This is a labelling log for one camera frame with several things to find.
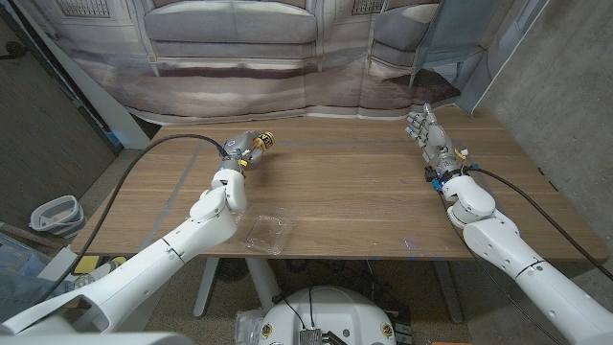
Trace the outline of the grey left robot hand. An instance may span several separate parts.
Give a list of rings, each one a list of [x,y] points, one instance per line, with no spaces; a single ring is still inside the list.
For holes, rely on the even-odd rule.
[[[260,162],[263,154],[275,144],[271,132],[248,130],[227,140],[223,148],[228,153],[221,161],[221,170],[234,170],[242,172],[250,164]]]

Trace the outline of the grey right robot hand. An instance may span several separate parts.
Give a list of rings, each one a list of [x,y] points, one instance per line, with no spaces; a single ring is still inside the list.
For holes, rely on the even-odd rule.
[[[422,112],[411,112],[407,121],[406,132],[417,143],[426,162],[425,181],[440,191],[446,182],[462,174],[460,156],[429,103],[423,105]]]

